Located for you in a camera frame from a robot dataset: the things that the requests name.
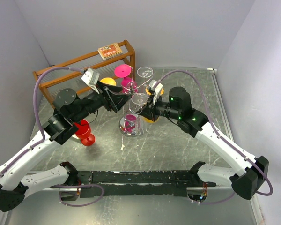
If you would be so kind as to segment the clear wine glass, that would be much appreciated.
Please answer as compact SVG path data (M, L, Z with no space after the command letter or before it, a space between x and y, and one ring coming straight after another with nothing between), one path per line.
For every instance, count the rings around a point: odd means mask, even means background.
M145 93L136 93L132 96L129 103L129 110L136 116L136 135L141 136L147 132L147 122L141 116L144 106L147 103L148 96Z
M148 85L153 78L153 69L150 67L140 67L137 70L136 84L137 88Z

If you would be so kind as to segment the pink wine glass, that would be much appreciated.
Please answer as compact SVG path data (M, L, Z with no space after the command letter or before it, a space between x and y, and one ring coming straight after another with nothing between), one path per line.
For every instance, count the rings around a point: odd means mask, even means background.
M115 76L117 78L122 78L120 85L123 88L123 92L126 94L137 93L136 82L133 78L130 77L130 75L132 75L133 72L134 72L133 68L127 64L118 65L114 71Z

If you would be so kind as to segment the red plastic cup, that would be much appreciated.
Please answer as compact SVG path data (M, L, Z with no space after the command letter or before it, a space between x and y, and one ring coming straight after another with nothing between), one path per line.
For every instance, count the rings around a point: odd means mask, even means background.
M91 127L87 120L81 120L78 123L74 123L78 130L75 132L75 136L78 137L81 143L89 147L95 143L95 136L91 133Z

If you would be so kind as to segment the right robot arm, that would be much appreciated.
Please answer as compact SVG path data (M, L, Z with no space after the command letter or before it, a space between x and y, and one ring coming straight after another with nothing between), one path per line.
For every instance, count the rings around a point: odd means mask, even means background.
M211 182L232 187L246 200L258 193L268 173L269 161L264 156L256 157L229 139L203 112L192 107L190 94L184 88L171 88L168 102L162 101L158 90L147 88L147 92L149 97L140 113L143 117L151 121L159 117L177 120L182 131L209 146L230 165L224 168L198 162L189 175L192 185Z

